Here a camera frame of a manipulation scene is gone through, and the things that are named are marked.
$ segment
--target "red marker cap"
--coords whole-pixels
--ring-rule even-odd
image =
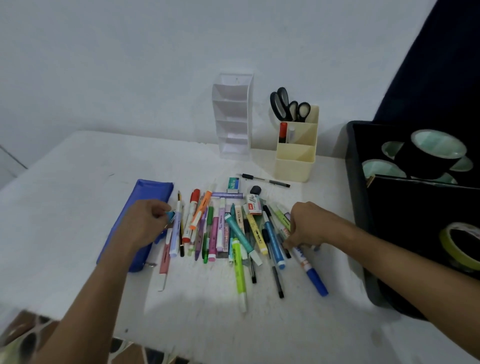
[[[197,188],[196,190],[193,190],[192,195],[190,196],[190,202],[195,201],[198,202],[200,199],[200,190]]]
[[[280,123],[280,138],[286,138],[287,137],[287,129],[288,129],[288,124],[286,122],[281,122]]]

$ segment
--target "person's left hand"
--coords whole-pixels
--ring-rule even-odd
[[[159,200],[137,200],[123,216],[112,240],[132,252],[148,245],[168,225],[169,204]]]

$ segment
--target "scissors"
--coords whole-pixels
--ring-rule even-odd
[[[311,109],[308,102],[299,104],[297,101],[292,101],[288,103],[288,93],[284,87],[270,94],[270,105],[276,118],[280,121],[305,122]]]

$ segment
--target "adhesive tape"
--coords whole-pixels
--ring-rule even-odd
[[[479,228],[464,222],[452,222],[440,231],[439,238],[442,247],[455,261],[469,269],[480,270],[480,261],[477,260],[480,259]]]

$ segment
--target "white table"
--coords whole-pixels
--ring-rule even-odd
[[[253,150],[251,162],[237,162],[220,159],[216,145],[74,133],[0,192],[0,302],[62,318],[137,179],[174,182],[188,199],[212,182],[225,189],[235,173],[271,178],[274,158]],[[313,201],[353,220],[341,159],[317,157],[310,181],[288,190],[257,184],[267,200]],[[241,191],[253,185],[242,180]],[[476,363],[431,324],[373,306],[361,267],[339,250],[307,253],[330,295],[322,298],[291,259],[279,299],[264,260],[256,285],[246,271],[245,315],[226,260],[172,259],[163,292],[158,268],[129,274],[115,335],[206,364]]]

